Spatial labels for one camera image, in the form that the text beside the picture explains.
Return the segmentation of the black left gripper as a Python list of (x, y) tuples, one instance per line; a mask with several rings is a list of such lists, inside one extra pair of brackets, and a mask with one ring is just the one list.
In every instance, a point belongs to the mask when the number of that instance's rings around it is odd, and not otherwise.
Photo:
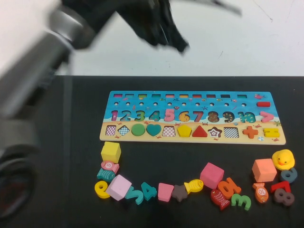
[(117, 10), (136, 35), (152, 46), (170, 45), (180, 54), (189, 47), (173, 23), (167, 0), (143, 0), (129, 3)]

